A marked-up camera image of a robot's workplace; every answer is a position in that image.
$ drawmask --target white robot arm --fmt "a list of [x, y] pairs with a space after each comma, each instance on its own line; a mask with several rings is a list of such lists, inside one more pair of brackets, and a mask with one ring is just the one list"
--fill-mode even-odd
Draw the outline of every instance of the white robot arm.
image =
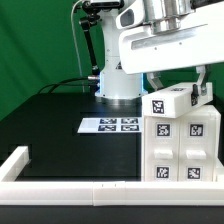
[[[119, 28], [135, 26], [124, 31], [119, 39], [121, 62], [126, 73], [155, 72], [224, 61], [224, 2], [197, 9], [190, 0], [136, 2], [138, 7], [130, 6], [117, 18]], [[195, 2], [203, 5], [209, 1]], [[135, 24], [137, 19], [133, 18], [139, 17], [139, 12], [144, 19]], [[134, 22], [124, 24], [125, 17]]]

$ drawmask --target white border frame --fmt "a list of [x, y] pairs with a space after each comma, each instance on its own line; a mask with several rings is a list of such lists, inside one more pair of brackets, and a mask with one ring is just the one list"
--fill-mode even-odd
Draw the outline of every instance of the white border frame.
[[221, 164], [218, 182], [14, 182], [28, 162], [28, 147], [17, 147], [0, 167], [0, 205], [224, 206]]

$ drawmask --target black table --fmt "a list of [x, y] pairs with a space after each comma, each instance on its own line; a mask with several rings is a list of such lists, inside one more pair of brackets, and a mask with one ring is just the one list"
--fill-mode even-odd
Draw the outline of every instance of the black table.
[[[78, 134], [83, 117], [140, 117], [141, 105], [112, 106], [89, 94], [39, 94], [0, 122], [0, 162], [28, 145], [17, 181], [139, 181], [141, 135]], [[222, 223], [223, 207], [0, 206], [0, 223]]]

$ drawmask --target black cable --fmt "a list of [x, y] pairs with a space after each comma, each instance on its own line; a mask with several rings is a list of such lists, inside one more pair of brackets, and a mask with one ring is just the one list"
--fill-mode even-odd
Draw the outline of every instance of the black cable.
[[82, 81], [82, 80], [88, 80], [88, 77], [82, 77], [82, 78], [72, 78], [72, 79], [66, 79], [63, 80], [57, 84], [55, 84], [49, 91], [48, 93], [52, 93], [56, 88], [58, 88], [60, 86], [60, 84], [63, 83], [68, 83], [68, 82], [75, 82], [75, 81]]
[[51, 86], [95, 86], [96, 84], [68, 84], [68, 83], [55, 83], [55, 84], [49, 84], [44, 87], [42, 87], [37, 94], [40, 94], [44, 89], [51, 87]]

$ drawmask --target metal bracket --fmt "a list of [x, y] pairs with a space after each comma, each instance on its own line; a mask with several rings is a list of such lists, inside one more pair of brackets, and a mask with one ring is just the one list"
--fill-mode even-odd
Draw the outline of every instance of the metal bracket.
[[155, 91], [163, 89], [163, 84], [160, 81], [160, 73], [159, 72], [149, 72], [147, 73], [147, 80]]
[[193, 85], [193, 95], [198, 97], [199, 95], [205, 96], [207, 94], [206, 83], [208, 82], [208, 65], [202, 65], [196, 67], [196, 72], [199, 75], [198, 81]]

